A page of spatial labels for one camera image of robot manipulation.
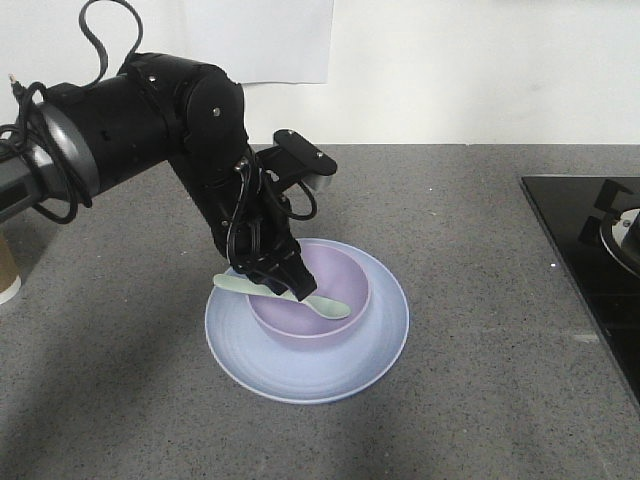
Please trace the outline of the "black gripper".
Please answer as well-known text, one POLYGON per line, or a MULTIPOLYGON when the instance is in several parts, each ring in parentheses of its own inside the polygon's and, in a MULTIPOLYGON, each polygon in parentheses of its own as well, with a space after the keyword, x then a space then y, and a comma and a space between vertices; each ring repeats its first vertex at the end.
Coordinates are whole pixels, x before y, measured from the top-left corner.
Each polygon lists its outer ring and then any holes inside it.
POLYGON ((257 153, 207 160, 207 223, 216 248, 230 266, 256 285, 299 301, 316 280, 290 231, 290 202, 277 194, 257 153))

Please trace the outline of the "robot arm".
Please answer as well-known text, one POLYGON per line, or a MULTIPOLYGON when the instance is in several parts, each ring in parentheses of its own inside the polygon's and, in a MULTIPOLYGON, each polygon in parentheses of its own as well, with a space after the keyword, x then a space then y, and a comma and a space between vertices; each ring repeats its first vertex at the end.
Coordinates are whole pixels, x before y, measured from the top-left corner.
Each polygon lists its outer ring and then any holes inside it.
POLYGON ((68 203, 80 206, 146 169, 168 162, 208 224, 216 248, 251 281, 298 299, 316 287, 286 191, 310 192, 335 163, 292 130, 253 150, 244 93, 219 67, 165 54, 136 54, 118 74, 90 87, 12 87, 16 121, 1 129, 1 216, 68 203))

